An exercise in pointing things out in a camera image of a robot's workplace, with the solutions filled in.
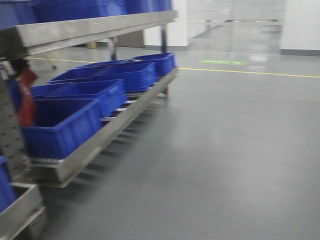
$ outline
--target green floor sign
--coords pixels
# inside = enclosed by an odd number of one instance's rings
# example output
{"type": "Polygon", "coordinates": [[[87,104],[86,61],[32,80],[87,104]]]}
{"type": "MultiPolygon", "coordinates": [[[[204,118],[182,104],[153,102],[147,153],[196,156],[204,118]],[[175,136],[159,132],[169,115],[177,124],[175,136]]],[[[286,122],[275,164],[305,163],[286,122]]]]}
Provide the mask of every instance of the green floor sign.
{"type": "Polygon", "coordinates": [[[246,61],[233,61],[233,60],[212,60],[212,59],[202,59],[200,61],[202,64],[229,64],[229,65],[247,65],[246,61]]]}

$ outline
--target metal leg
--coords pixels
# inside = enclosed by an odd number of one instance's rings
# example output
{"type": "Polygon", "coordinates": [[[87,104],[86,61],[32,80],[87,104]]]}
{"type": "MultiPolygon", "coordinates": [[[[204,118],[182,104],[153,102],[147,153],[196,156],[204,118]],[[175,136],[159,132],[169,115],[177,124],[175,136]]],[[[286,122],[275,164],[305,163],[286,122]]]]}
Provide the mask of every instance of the metal leg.
{"type": "Polygon", "coordinates": [[[168,44],[167,44],[167,25],[161,25],[161,51],[163,54],[168,52],[168,44]]]}
{"type": "Polygon", "coordinates": [[[12,181],[25,182],[23,176],[31,161],[25,154],[25,143],[5,81],[7,78],[5,69],[0,63],[0,148],[7,158],[12,181]]]}
{"type": "Polygon", "coordinates": [[[111,61],[115,61],[118,59],[118,53],[117,53],[117,46],[118,46],[118,38],[115,37],[111,37],[110,38],[111,43],[110,43],[110,58],[111,61]]]}
{"type": "Polygon", "coordinates": [[[169,87],[167,87],[166,89],[164,89],[164,90],[162,91],[162,94],[168,96],[168,95],[169,95],[169,87]]]}

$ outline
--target yellow floor line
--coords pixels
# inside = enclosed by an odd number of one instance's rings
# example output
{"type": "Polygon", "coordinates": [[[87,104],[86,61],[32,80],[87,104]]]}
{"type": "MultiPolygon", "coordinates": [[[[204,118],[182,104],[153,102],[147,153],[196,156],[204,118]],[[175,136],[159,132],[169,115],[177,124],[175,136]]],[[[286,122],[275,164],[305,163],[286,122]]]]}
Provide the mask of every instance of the yellow floor line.
{"type": "MultiPolygon", "coordinates": [[[[27,57],[27,58],[28,59],[35,59],[35,60],[47,60],[47,61],[49,60],[49,61],[85,63],[85,64],[97,63],[95,61],[63,60],[63,59],[50,59],[50,58],[40,58],[40,57],[27,57]]],[[[208,72],[238,73],[238,74],[259,74],[259,75],[273,75],[273,76],[320,79],[320,76],[313,76],[313,75],[284,74],[284,73],[259,72],[259,71],[219,70],[219,69],[191,68],[191,67],[178,67],[178,68],[180,70],[191,70],[191,71],[208,71],[208,72]]]]}
{"type": "Polygon", "coordinates": [[[63,60],[63,59],[50,59],[50,58],[40,58],[40,57],[27,57],[27,59],[35,60],[49,60],[49,61],[59,61],[59,62],[72,62],[72,63],[83,63],[83,64],[96,64],[96,61],[78,61],[78,60],[63,60]]]}
{"type": "Polygon", "coordinates": [[[181,69],[181,70],[193,70],[193,71],[210,71],[210,72],[239,73],[239,74],[260,74],[260,75],[275,75],[275,76],[287,76],[287,77],[300,77],[300,78],[316,78],[316,79],[320,79],[320,76],[313,76],[313,75],[296,75],[296,74],[259,72],[259,71],[235,71],[235,70],[218,70],[218,69],[189,68],[189,67],[179,67],[179,69],[181,69]]]}

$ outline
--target red cloth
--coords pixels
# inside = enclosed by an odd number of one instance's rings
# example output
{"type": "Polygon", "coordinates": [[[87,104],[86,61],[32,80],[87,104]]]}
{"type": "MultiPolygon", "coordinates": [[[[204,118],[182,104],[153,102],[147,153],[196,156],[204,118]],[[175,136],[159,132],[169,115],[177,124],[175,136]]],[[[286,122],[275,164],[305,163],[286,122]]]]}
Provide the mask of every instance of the red cloth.
{"type": "Polygon", "coordinates": [[[18,122],[20,126],[31,127],[34,125],[37,109],[31,95],[31,87],[38,77],[29,67],[25,67],[19,78],[22,103],[17,113],[18,122]]]}

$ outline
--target shelf frame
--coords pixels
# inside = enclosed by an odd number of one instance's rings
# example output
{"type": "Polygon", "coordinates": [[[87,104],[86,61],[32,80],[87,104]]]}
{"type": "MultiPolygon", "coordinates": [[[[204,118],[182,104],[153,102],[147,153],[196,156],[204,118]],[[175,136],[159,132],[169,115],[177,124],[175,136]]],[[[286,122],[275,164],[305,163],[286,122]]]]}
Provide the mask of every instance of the shelf frame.
{"type": "Polygon", "coordinates": [[[12,183],[18,199],[0,213],[0,240],[13,240],[21,232],[36,239],[47,225],[47,216],[37,185],[12,183]]]}
{"type": "Polygon", "coordinates": [[[0,59],[24,58],[165,26],[177,17],[178,12],[172,10],[17,25],[0,30],[0,59]]]}
{"type": "Polygon", "coordinates": [[[161,51],[166,53],[167,24],[174,22],[177,17],[178,12],[172,10],[17,25],[0,30],[0,149],[7,157],[12,185],[18,192],[22,191],[19,198],[0,213],[0,240],[12,240],[19,234],[23,234],[24,239],[38,238],[47,224],[47,217],[36,184],[66,187],[158,94],[168,94],[168,85],[178,73],[175,68],[150,90],[138,94],[134,103],[61,163],[39,164],[32,163],[26,154],[25,143],[5,82],[8,76],[1,62],[101,39],[111,40],[111,59],[116,60],[117,36],[156,26],[161,26],[161,51]]]}

